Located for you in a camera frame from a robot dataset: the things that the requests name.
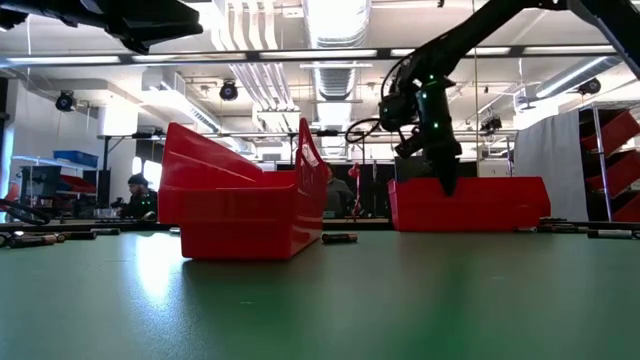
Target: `red plastic bin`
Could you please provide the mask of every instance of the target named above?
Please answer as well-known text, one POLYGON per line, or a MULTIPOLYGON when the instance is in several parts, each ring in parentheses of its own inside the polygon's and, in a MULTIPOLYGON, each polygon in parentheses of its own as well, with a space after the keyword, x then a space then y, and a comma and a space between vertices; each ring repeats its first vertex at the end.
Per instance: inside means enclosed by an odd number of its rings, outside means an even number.
POLYGON ((460 178, 448 197, 435 178, 388 183, 397 231, 513 231, 551 215, 542 178, 460 178))
MULTIPOLYGON (((605 156, 611 155, 638 133, 640 133, 640 124, 629 111, 618 114, 602 126, 602 146, 605 156)), ((598 148, 598 138, 595 133, 580 139, 580 143, 586 150, 598 148)))
MULTIPOLYGON (((640 153, 629 151, 620 153, 622 157, 615 164, 607 168, 607 180, 609 181, 609 194, 611 197, 620 195, 640 178, 640 153)), ((600 190, 604 188, 602 175, 593 176, 585 180, 589 189, 600 190)))
POLYGON ((159 220, 178 224, 194 259, 288 259, 322 234, 325 166, 305 119, 294 171, 268 172, 172 123, 162 162, 159 220))

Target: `tabletop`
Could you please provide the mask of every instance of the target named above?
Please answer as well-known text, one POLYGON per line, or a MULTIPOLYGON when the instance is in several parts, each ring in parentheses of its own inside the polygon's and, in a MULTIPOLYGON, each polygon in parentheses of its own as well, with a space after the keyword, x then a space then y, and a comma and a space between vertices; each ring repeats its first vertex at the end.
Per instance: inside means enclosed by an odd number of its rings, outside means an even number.
POLYGON ((287 262, 0 249, 0 359, 638 359, 640 242, 360 232, 287 262))

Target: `person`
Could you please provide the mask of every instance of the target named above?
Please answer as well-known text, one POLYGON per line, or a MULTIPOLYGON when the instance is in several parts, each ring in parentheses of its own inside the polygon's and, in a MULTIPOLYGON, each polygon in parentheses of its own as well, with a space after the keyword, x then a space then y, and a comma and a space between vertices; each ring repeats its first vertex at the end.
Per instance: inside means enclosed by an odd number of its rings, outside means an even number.
POLYGON ((334 168, 331 164, 327 165, 327 204, 325 211, 331 211, 334 216, 344 216, 346 212, 346 204, 353 199, 353 192, 347 186, 347 183, 340 179, 336 179, 333 175, 334 168))
POLYGON ((158 213, 158 193, 149 189, 149 182, 142 174, 135 174, 129 178, 129 204, 120 211, 121 218, 132 217, 141 219, 149 212, 158 213))

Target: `ceiling light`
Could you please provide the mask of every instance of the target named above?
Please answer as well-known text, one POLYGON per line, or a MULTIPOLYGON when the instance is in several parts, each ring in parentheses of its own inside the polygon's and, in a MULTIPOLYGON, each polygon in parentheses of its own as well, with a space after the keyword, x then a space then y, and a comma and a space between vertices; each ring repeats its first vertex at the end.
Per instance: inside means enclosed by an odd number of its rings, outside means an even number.
POLYGON ((615 52, 611 45, 527 46, 525 55, 615 52))
POLYGON ((415 49, 393 49, 391 50, 392 57, 405 57, 411 54, 415 49))
POLYGON ((261 52, 260 58, 265 60, 278 59, 342 59, 342 58, 375 58, 377 50, 368 49, 338 49, 338 50, 307 50, 307 51, 269 51, 261 52))
POLYGON ((300 64, 300 69, 362 69, 372 68, 371 63, 311 63, 300 64))
POLYGON ((511 50, 510 47, 477 47, 467 53, 467 55, 506 55, 511 50))
POLYGON ((117 64, 117 56, 48 56, 48 57, 16 57, 7 58, 16 65, 75 65, 75 64, 117 64))
POLYGON ((219 52, 208 54, 157 54, 157 55, 134 55, 131 57, 136 63, 171 63, 171 62, 226 62, 246 60, 244 53, 219 52))
POLYGON ((599 57, 593 61, 591 61, 590 63, 588 63, 587 65, 581 67, 580 69, 572 72, 571 74, 565 76, 564 78, 558 80, 556 83, 554 83, 553 85, 545 88, 544 90, 540 91, 539 93, 536 93, 536 96, 539 98, 544 98, 546 96, 548 96, 549 94, 551 94, 553 91, 555 91, 557 88, 559 88, 560 86, 566 84, 567 82, 571 81, 572 79, 574 79, 576 76, 584 73, 585 71, 591 69, 592 67, 598 65, 599 63, 603 62, 604 60, 606 60, 607 57, 603 56, 603 57, 599 57))

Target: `red storage bin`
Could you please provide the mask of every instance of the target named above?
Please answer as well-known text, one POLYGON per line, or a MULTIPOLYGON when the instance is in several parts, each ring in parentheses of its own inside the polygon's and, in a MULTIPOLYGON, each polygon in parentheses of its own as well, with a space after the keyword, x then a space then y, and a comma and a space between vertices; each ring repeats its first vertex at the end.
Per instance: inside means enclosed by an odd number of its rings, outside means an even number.
POLYGON ((60 175, 60 181, 69 186, 69 191, 95 193, 96 187, 83 178, 71 175, 60 175))
POLYGON ((322 233, 327 175, 305 119, 294 171, 264 172, 172 123, 162 162, 159 219, 178 224, 194 259, 288 259, 322 233))
MULTIPOLYGON (((624 111, 617 115, 613 120, 602 126, 602 144, 605 156, 611 155, 638 133, 640 133, 640 125, 629 111, 624 111)), ((595 132, 591 136, 580 139, 580 143, 586 150, 598 148, 598 138, 595 132)))
POLYGON ((551 215, 542 178, 460 178, 448 197, 435 178, 388 184, 397 231, 513 231, 551 215))
MULTIPOLYGON (((609 181, 609 194, 611 197, 620 195, 640 178, 640 153, 629 151, 627 153, 617 153, 613 157, 618 156, 618 154, 622 158, 607 168, 607 180, 609 181)), ((602 175, 590 177, 585 181, 591 190, 604 188, 602 175)))

